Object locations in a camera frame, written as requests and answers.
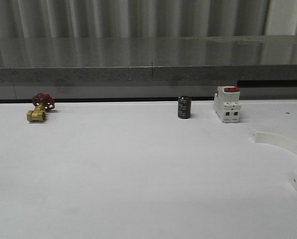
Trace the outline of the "white half pipe clamp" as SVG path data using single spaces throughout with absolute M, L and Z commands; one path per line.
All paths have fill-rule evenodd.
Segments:
M 263 132 L 257 130 L 253 130 L 252 135 L 253 141 L 255 143 L 275 145 L 287 149 L 297 155 L 297 141 L 294 139 L 276 133 Z M 291 172 L 289 176 L 289 182 L 292 185 L 292 187 L 297 191 L 297 171 Z

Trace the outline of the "black cylindrical capacitor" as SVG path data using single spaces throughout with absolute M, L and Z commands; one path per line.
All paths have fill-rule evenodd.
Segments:
M 177 116 L 180 119 L 188 119 L 191 116 L 191 97 L 179 96 Z

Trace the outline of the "brass valve red handwheel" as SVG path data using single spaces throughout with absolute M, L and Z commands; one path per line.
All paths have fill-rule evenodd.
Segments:
M 55 108 L 55 100 L 49 95 L 39 93 L 32 98 L 34 110 L 28 111 L 26 116 L 29 122 L 45 122 L 46 113 Z

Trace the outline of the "grey stone countertop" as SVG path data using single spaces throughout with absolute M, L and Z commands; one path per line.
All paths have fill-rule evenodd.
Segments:
M 0 101 L 297 99 L 297 36 L 0 38 Z

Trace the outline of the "white circuit breaker red switch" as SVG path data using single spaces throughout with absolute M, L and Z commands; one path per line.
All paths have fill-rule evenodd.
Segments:
M 223 123 L 238 123 L 241 115 L 240 88 L 218 86 L 214 94 L 214 111 Z

